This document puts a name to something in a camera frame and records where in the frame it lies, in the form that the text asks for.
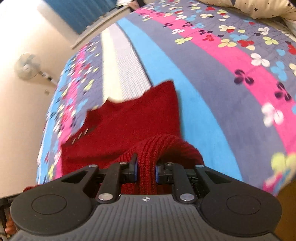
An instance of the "floral bedspread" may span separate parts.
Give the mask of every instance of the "floral bedspread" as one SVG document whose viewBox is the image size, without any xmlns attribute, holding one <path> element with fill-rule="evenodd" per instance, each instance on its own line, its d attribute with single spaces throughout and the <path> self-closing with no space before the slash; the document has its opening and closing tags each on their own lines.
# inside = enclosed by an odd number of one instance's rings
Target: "floral bedspread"
<svg viewBox="0 0 296 241">
<path fill-rule="evenodd" d="M 86 111 L 173 79 L 183 138 L 205 164 L 274 195 L 296 172 L 296 43 L 282 25 L 198 1 L 161 0 L 119 20 L 67 63 L 48 111 L 38 183 Z"/>
</svg>

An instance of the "pillow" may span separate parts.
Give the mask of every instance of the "pillow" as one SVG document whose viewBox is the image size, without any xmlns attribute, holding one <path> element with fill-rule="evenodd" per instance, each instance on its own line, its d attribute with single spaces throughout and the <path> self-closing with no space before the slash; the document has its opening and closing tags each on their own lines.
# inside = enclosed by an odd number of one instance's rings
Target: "pillow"
<svg viewBox="0 0 296 241">
<path fill-rule="evenodd" d="M 291 32 L 296 36 L 296 21 L 290 19 L 284 19 L 285 24 L 291 30 Z"/>
<path fill-rule="evenodd" d="M 254 19 L 283 15 L 296 17 L 296 9 L 288 0 L 236 0 L 233 6 Z"/>
<path fill-rule="evenodd" d="M 201 0 L 205 4 L 235 7 L 250 17 L 273 18 L 281 16 L 296 20 L 296 8 L 288 0 Z"/>
</svg>

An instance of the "ridged gray surface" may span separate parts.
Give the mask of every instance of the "ridged gray surface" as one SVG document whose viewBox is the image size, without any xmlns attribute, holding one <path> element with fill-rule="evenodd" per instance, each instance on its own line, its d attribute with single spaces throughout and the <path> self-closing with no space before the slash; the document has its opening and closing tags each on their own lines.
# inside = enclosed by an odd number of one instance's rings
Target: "ridged gray surface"
<svg viewBox="0 0 296 241">
<path fill-rule="evenodd" d="M 233 237 L 210 227 L 192 205 L 174 201 L 171 195 L 122 195 L 114 204 L 100 205 L 81 227 L 67 234 L 39 237 L 18 232 L 11 241 L 276 241 L 273 234 Z"/>
</svg>

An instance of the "blue curtain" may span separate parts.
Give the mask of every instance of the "blue curtain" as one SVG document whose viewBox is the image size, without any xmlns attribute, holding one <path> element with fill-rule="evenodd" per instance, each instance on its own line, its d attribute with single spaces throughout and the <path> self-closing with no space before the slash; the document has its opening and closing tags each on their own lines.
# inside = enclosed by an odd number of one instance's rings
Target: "blue curtain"
<svg viewBox="0 0 296 241">
<path fill-rule="evenodd" d="M 116 0 L 45 0 L 45 2 L 78 34 L 116 7 Z"/>
</svg>

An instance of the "red sweater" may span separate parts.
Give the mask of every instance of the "red sweater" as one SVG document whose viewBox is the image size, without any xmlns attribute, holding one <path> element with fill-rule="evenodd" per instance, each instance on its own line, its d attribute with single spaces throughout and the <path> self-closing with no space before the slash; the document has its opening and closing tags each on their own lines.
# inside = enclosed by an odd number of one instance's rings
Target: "red sweater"
<svg viewBox="0 0 296 241">
<path fill-rule="evenodd" d="M 126 194 L 160 194 L 155 165 L 164 162 L 192 169 L 203 164 L 198 150 L 181 139 L 178 99 L 172 81 L 151 88 L 142 97 L 123 103 L 107 100 L 101 108 L 88 111 L 80 130 L 62 145 L 62 171 L 68 174 L 90 164 L 108 168 L 138 155 L 135 184 L 122 186 Z"/>
</svg>

